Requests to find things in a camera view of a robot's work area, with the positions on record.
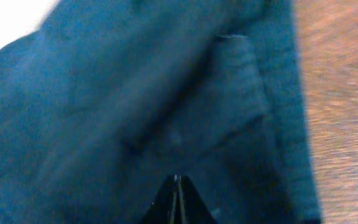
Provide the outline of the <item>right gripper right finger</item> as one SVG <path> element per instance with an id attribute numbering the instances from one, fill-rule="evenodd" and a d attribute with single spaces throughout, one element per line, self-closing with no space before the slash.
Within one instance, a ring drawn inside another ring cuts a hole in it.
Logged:
<path id="1" fill-rule="evenodd" d="M 178 193 L 182 223 L 218 224 L 200 197 L 195 185 L 187 175 L 180 177 Z"/>

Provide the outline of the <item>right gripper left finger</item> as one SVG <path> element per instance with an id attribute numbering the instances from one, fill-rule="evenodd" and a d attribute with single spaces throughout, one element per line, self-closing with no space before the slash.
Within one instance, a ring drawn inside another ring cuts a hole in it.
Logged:
<path id="1" fill-rule="evenodd" d="M 177 202 L 177 176 L 169 175 L 159 188 L 140 224 L 174 223 Z"/>

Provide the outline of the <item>navy blue shorts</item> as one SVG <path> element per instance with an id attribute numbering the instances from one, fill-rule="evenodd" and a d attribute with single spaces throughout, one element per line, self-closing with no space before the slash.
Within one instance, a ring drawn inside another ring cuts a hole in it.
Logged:
<path id="1" fill-rule="evenodd" d="M 60 1 L 0 50 L 0 223 L 321 223 L 291 0 Z"/>

